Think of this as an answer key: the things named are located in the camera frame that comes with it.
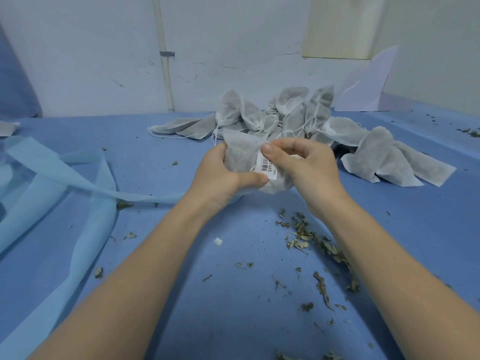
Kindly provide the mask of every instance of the person's left hand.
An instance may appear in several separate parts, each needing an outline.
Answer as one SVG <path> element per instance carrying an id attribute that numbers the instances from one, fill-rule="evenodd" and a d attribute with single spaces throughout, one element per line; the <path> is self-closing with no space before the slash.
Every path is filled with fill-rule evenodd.
<path id="1" fill-rule="evenodd" d="M 237 193 L 246 187 L 262 187 L 268 177 L 262 173 L 231 172 L 223 164 L 227 144 L 216 145 L 203 157 L 193 182 L 186 193 L 189 199 L 201 202 L 210 218 L 224 208 Z"/>

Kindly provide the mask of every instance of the person's right hand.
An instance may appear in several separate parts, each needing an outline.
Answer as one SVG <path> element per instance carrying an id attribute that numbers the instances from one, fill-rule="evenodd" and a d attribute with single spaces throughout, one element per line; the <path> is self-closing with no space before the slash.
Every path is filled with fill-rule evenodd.
<path id="1" fill-rule="evenodd" d="M 316 217 L 322 219 L 322 209 L 333 200 L 348 197 L 328 145 L 305 138 L 282 138 L 264 144 L 261 153 L 291 176 L 298 193 Z M 291 156 L 295 154 L 304 159 Z"/>

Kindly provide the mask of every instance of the blue table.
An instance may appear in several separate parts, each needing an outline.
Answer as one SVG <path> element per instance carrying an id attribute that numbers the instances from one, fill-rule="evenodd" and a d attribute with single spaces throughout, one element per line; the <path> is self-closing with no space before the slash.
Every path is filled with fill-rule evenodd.
<path id="1" fill-rule="evenodd" d="M 32 136 L 59 154 L 105 147 L 119 191 L 160 195 L 184 192 L 189 187 L 211 143 L 208 139 L 155 138 L 148 134 L 147 126 L 176 117 L 206 115 L 24 119 L 20 134 Z M 340 176 L 350 195 L 411 255 L 480 310 L 480 237 L 476 227 L 480 138 L 456 130 L 477 128 L 480 121 L 423 104 L 407 113 L 333 115 L 350 117 L 368 129 L 385 126 L 397 140 L 457 167 L 442 187 L 426 183 L 401 188 L 385 181 L 372 184 L 342 167 Z M 93 180 L 97 167 L 89 164 L 76 169 Z M 0 256 L 0 341 L 66 278 L 88 204 L 87 193 L 71 191 Z M 332 350 L 346 360 L 403 359 L 366 290 L 355 294 L 345 290 L 347 271 L 316 249 L 307 251 L 308 255 L 287 249 L 284 239 L 292 230 L 275 225 L 282 207 L 286 218 L 301 211 L 312 230 L 325 232 L 295 189 L 277 195 L 250 194 L 227 207 L 207 224 L 189 251 L 148 358 L 274 359 L 278 351 L 309 360 L 320 359 Z M 120 211 L 112 237 L 92 268 L 103 266 L 105 275 L 110 274 L 167 210 L 136 204 Z M 137 237 L 123 240 L 129 231 Z M 221 246 L 214 243 L 217 237 L 223 240 Z M 237 262 L 254 262 L 254 266 L 243 270 L 234 265 Z M 312 276 L 316 270 L 325 276 L 332 304 L 345 305 L 347 311 L 336 308 L 333 312 L 323 304 Z M 287 288 L 276 290 L 272 276 Z M 89 272 L 69 310 L 100 283 L 101 279 Z M 310 301 L 314 308 L 301 311 L 300 305 Z M 331 318 L 334 324 L 328 326 Z"/>

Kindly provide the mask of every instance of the wall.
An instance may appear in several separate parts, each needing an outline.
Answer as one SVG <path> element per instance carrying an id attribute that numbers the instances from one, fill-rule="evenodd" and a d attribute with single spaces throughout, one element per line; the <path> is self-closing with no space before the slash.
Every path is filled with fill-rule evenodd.
<path id="1" fill-rule="evenodd" d="M 390 0 L 376 52 L 401 44 L 385 91 L 480 117 L 480 0 Z"/>
<path id="2" fill-rule="evenodd" d="M 228 87 L 266 108 L 365 63 L 301 58 L 310 0 L 161 2 L 177 111 L 215 110 Z M 0 0 L 0 23 L 45 116 L 167 111 L 151 0 Z"/>

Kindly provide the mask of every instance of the white sticker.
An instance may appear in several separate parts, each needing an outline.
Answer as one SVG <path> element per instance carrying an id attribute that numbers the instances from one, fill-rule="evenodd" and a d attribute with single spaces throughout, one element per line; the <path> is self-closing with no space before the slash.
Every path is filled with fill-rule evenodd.
<path id="1" fill-rule="evenodd" d="M 255 165 L 255 172 L 265 174 L 269 180 L 277 179 L 277 168 L 269 161 L 261 151 L 257 154 L 257 164 Z"/>

